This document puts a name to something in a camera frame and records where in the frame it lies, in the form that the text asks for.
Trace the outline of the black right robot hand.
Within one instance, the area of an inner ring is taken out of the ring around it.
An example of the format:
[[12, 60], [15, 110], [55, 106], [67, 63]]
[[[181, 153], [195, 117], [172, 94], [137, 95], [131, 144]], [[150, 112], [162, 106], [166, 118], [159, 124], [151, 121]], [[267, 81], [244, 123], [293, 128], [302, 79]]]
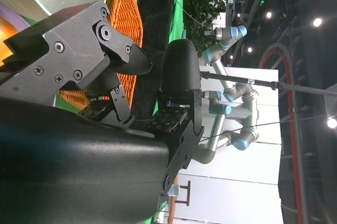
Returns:
[[118, 75], [152, 63], [108, 13], [100, 1], [65, 8], [5, 41], [1, 223], [140, 223], [194, 156], [204, 127], [193, 43], [169, 44], [158, 111], [133, 129]]

